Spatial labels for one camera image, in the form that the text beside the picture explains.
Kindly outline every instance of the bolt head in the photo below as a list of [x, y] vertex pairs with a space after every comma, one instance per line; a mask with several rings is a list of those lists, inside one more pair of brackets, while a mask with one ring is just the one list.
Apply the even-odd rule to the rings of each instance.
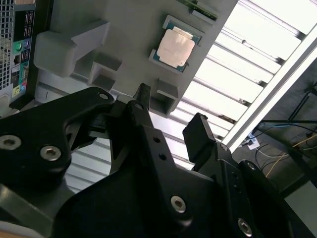
[[22, 141], [15, 135], [0, 136], [0, 149], [2, 150], [15, 150], [20, 147]]
[[56, 161], [61, 157], [61, 151], [55, 146], [45, 146], [41, 149], [40, 155], [48, 161]]
[[245, 220], [243, 220], [242, 218], [239, 218], [238, 219], [238, 226], [239, 226], [239, 229], [243, 232], [243, 234], [246, 237], [251, 237], [252, 236], [251, 227], [249, 226], [248, 223], [246, 223]]
[[184, 213], [186, 211], [186, 203], [185, 201], [179, 196], [172, 196], [170, 200], [172, 207], [178, 213]]

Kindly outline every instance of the black plastic bracket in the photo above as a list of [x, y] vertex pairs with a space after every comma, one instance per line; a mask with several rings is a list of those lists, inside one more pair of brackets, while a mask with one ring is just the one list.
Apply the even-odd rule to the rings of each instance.
[[238, 221], [249, 224], [252, 237], [257, 237], [243, 176], [232, 159], [230, 150], [216, 142], [208, 125], [207, 117], [196, 114], [184, 129], [184, 139], [191, 162], [196, 163], [193, 170], [208, 176], [217, 183], [227, 208], [227, 223], [237, 237], [245, 237]]
[[[71, 162], [70, 138], [77, 136], [85, 116], [108, 112], [113, 102], [102, 89], [88, 88], [0, 120], [0, 136], [14, 135], [21, 140], [18, 148], [0, 149], [0, 182], [36, 190], [60, 185]], [[44, 159], [40, 153], [45, 146], [56, 147], [60, 157]]]

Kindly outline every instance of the black cable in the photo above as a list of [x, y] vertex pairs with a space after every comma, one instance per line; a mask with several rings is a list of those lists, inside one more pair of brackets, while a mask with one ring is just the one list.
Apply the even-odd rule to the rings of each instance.
[[250, 139], [257, 138], [258, 136], [263, 135], [264, 133], [266, 133], [267, 131], [271, 130], [272, 128], [274, 128], [274, 126], [271, 126], [269, 129], [267, 129], [267, 130], [265, 130], [265, 131], [261, 132], [261, 133], [260, 133], [260, 134], [258, 134], [258, 135], [253, 136], [253, 137], [252, 137], [252, 138], [250, 138]]
[[276, 126], [283, 126], [283, 125], [289, 125], [289, 126], [296, 126], [296, 127], [300, 127], [300, 128], [303, 128], [303, 129], [306, 129], [306, 130], [309, 130], [310, 132], [313, 132], [313, 133], [316, 133], [317, 134], [317, 131], [315, 130], [312, 130], [312, 129], [309, 129], [305, 126], [302, 126], [302, 125], [297, 125], [297, 124], [281, 124], [281, 125], [276, 125]]
[[258, 162], [258, 152], [259, 152], [259, 150], [261, 150], [262, 148], [264, 148], [264, 147], [266, 147], [266, 146], [268, 146], [268, 144], [263, 145], [263, 146], [261, 146], [259, 149], [256, 150], [255, 161], [256, 161], [256, 163], [257, 163], [259, 169], [261, 169], [261, 166], [260, 166], [260, 164], [259, 164], [259, 162]]
[[[283, 161], [283, 160], [287, 160], [288, 158], [289, 158], [289, 156], [286, 157], [285, 159], [281, 159], [280, 162]], [[264, 166], [261, 168], [261, 171], [263, 172], [263, 170], [264, 170], [267, 166], [269, 166], [269, 165], [271, 165], [271, 164], [274, 164], [276, 161], [277, 161], [277, 160], [272, 161], [272, 162], [269, 162], [268, 164], [264, 165]]]
[[305, 126], [287, 123], [287, 124], [278, 124], [278, 125], [271, 126], [270, 128], [266, 129], [265, 131], [261, 132], [261, 133], [258, 134], [258, 135], [253, 136], [253, 137], [250, 138], [250, 139], [257, 138], [258, 136], [265, 134], [267, 131], [271, 130], [272, 128], [279, 128], [279, 126], [284, 126], [284, 125], [300, 127], [300, 128], [309, 130], [310, 132], [313, 132], [313, 133], [316, 133], [316, 134], [317, 134], [317, 131], [312, 130], [312, 129], [309, 129], [309, 128], [305, 127]]

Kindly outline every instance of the cable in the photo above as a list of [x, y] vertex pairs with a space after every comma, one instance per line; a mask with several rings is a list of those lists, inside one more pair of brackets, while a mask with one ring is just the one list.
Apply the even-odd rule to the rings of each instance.
[[315, 149], [317, 148], [317, 145], [311, 146], [310, 144], [308, 144], [307, 141], [306, 141], [306, 144], [307, 144], [310, 148], [303, 149], [304, 151], [307, 151], [307, 150], [315, 150]]
[[[281, 162], [281, 161], [284, 161], [284, 160], [287, 160], [289, 157], [290, 157], [290, 156], [287, 156], [287, 158], [280, 160], [280, 162]], [[272, 161], [272, 162], [269, 162], [269, 163], [265, 164], [264, 166], [262, 166], [261, 171], [263, 172], [263, 170], [264, 170], [267, 166], [269, 166], [269, 165], [271, 165], [271, 164], [274, 164], [275, 162], [276, 162], [276, 161]]]
[[261, 150], [259, 150], [259, 152], [264, 155], [265, 157], [268, 157], [268, 158], [271, 158], [271, 159], [276, 159], [276, 158], [279, 158], [281, 157], [280, 155], [267, 155], [266, 153], [262, 152]]
[[259, 169], [261, 169], [261, 166], [260, 166], [260, 164], [259, 164], [259, 162], [258, 162], [258, 152], [260, 152], [260, 150], [261, 150], [262, 148], [266, 147], [267, 145], [268, 145], [268, 144], [263, 145], [263, 146], [261, 146], [259, 149], [256, 150], [255, 161], [256, 161], [256, 163], [257, 163]]
[[307, 128], [307, 127], [305, 127], [305, 126], [302, 126], [302, 125], [291, 124], [291, 123], [286, 123], [286, 124], [285, 124], [285, 123], [284, 123], [284, 124], [278, 124], [278, 125], [271, 126], [270, 128], [266, 129], [265, 131], [261, 132], [261, 133], [258, 134], [258, 135], [253, 136], [253, 137], [250, 138], [250, 139], [257, 138], [258, 136], [265, 134], [266, 132], [268, 132], [268, 131], [271, 130], [272, 128], [283, 128], [283, 127], [289, 127], [289, 126], [300, 127], [300, 128], [306, 129], [306, 130], [308, 130], [308, 131], [310, 131], [310, 132], [317, 133], [317, 131], [312, 130], [312, 129], [309, 129], [309, 128]]
[[[293, 148], [295, 148], [296, 146], [298, 146], [298, 145], [300, 145], [300, 144], [305, 143], [306, 141], [309, 141], [309, 140], [315, 138], [316, 136], [317, 136], [317, 134], [316, 134], [316, 135], [313, 135], [313, 136], [311, 136], [311, 137], [309, 137], [309, 138], [307, 138], [307, 139], [305, 139], [305, 140], [303, 140], [303, 141], [301, 141], [301, 142], [298, 142], [297, 144], [293, 145]], [[274, 163], [274, 165], [272, 166], [272, 168], [269, 170], [269, 172], [266, 174], [265, 177], [267, 177], [267, 176], [272, 172], [272, 170], [274, 169], [274, 167], [277, 165], [278, 162], [281, 161], [281, 159], [283, 158], [284, 155], [286, 155], [286, 152], [281, 156], [281, 158], [279, 158], [279, 159]]]

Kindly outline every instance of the usb port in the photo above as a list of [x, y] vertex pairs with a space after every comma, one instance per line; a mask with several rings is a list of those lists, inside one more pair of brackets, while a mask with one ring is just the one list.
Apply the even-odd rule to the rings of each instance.
[[31, 36], [31, 26], [28, 27], [28, 34], [27, 34], [27, 36], [28, 36], [28, 37]]
[[24, 37], [27, 37], [27, 36], [28, 36], [27, 33], [28, 33], [28, 27], [25, 26], [25, 27], [24, 27]]
[[32, 24], [33, 22], [33, 13], [29, 13], [29, 24]]
[[29, 51], [26, 51], [24, 54], [24, 60], [28, 61], [29, 60]]

